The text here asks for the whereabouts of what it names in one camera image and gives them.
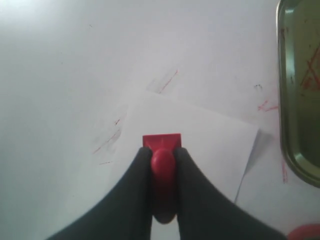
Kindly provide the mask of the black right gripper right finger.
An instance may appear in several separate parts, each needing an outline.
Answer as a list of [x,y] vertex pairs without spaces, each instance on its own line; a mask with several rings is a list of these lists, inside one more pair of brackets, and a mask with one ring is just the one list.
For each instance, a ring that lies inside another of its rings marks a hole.
[[286,236],[240,209],[197,167],[185,148],[174,151],[177,221],[182,240],[285,240]]

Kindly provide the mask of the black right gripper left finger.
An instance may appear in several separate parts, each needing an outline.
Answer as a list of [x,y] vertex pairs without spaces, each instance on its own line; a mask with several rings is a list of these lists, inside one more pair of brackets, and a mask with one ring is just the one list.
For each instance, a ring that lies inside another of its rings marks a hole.
[[149,148],[140,148],[112,190],[86,214],[50,239],[149,240],[152,225],[151,157]]

